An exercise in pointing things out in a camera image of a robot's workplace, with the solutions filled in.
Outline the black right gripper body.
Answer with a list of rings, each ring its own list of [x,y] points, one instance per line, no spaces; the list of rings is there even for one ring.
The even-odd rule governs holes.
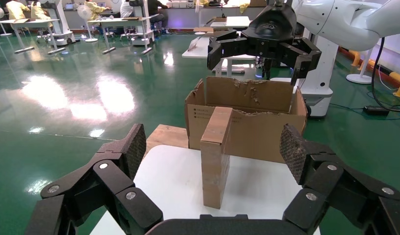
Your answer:
[[[248,28],[241,32],[241,37],[246,38],[244,53],[268,59],[281,59],[285,52],[281,44],[292,43],[296,23],[296,14],[290,5],[268,5]]]

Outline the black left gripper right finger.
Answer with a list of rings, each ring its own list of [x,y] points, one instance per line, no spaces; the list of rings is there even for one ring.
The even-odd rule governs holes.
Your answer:
[[[283,220],[312,235],[329,208],[340,211],[365,235],[400,235],[400,192],[355,170],[327,145],[308,141],[289,124],[280,154],[301,190]]]

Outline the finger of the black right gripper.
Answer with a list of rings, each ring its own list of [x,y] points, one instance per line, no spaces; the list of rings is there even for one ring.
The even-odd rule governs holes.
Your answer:
[[[292,69],[292,86],[298,79],[305,79],[308,72],[316,69],[321,50],[309,39],[298,38],[292,43],[280,43],[277,47],[277,60]]]
[[[247,38],[238,35],[237,31],[223,31],[217,37],[209,38],[207,68],[213,70],[222,58],[246,54]]]

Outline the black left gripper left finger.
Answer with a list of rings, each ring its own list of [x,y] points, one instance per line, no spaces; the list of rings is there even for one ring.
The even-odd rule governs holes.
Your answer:
[[[87,164],[42,189],[25,233],[75,235],[93,211],[104,207],[125,234],[146,234],[163,221],[163,212],[134,182],[145,152],[143,124],[103,144]]]

